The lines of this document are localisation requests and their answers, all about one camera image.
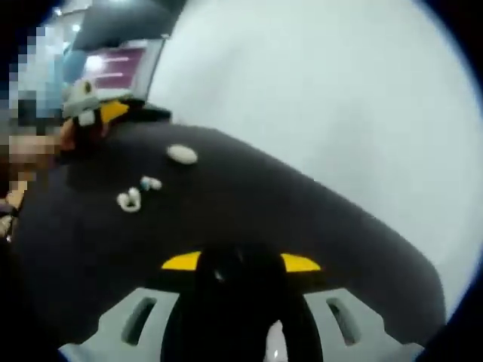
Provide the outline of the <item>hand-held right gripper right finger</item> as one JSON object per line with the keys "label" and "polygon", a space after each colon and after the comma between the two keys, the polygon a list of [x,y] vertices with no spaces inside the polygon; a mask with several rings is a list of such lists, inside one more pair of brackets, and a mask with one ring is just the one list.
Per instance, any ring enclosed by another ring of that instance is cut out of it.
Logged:
{"label": "hand-held right gripper right finger", "polygon": [[421,352],[390,336],[383,317],[347,289],[297,298],[301,312],[278,321],[280,361],[415,361]]}

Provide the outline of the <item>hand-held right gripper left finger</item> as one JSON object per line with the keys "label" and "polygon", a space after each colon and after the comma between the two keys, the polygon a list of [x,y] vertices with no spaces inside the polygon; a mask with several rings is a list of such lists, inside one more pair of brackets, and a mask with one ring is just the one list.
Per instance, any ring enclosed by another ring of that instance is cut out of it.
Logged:
{"label": "hand-held right gripper left finger", "polygon": [[176,344],[165,341],[179,298],[178,293],[137,288],[100,316],[96,333],[59,352],[67,361],[181,361],[168,353]]}

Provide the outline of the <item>person's right hand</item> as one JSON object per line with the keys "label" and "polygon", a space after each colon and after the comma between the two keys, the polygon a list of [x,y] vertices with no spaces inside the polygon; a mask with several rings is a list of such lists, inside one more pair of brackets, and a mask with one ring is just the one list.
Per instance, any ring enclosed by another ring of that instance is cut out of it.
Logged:
{"label": "person's right hand", "polygon": [[276,321],[269,328],[266,336],[266,353],[264,360],[268,362],[288,360],[287,346],[281,321]]}

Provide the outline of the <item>person's left hand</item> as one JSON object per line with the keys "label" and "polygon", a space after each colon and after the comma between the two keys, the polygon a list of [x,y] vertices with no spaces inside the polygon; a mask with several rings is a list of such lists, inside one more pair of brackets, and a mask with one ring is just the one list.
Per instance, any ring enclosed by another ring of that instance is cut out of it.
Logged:
{"label": "person's left hand", "polygon": [[92,146],[107,136],[109,124],[101,122],[87,127],[77,125],[74,118],[67,119],[58,136],[58,149],[61,152],[71,152],[76,146]]}

